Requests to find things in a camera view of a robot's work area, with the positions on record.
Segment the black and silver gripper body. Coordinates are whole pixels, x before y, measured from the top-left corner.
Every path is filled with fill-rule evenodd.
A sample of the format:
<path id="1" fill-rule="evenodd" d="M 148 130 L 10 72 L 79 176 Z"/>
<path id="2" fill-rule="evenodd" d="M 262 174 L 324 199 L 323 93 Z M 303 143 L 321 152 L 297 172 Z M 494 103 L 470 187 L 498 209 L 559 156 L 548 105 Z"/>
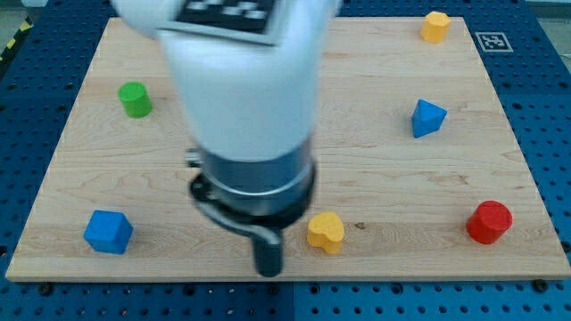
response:
<path id="1" fill-rule="evenodd" d="M 306 211 L 316 176 L 312 138 L 281 149 L 230 156 L 206 146 L 190 149 L 200 169 L 189 184 L 195 207 L 222 228 L 257 242 L 281 243 L 282 230 Z"/>

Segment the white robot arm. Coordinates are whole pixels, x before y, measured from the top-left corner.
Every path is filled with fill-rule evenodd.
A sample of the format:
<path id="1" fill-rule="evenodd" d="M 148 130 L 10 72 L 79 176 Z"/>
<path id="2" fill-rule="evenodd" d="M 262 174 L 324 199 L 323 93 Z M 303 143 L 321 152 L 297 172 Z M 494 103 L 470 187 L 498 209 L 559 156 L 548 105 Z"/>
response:
<path id="1" fill-rule="evenodd" d="M 310 205 L 319 65 L 339 0 L 122 1 L 124 22 L 161 44 L 195 148 L 189 186 L 210 220 L 252 242 L 278 275 L 285 228 Z"/>

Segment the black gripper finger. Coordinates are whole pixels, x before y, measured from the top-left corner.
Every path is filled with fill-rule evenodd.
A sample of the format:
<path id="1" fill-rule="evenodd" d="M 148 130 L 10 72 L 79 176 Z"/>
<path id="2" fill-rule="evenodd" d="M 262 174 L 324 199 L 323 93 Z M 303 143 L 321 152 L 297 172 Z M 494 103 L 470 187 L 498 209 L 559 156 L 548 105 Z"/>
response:
<path id="1" fill-rule="evenodd" d="M 254 265 L 264 277 L 274 277 L 283 268 L 283 236 L 280 230 L 270 229 L 251 237 Z"/>

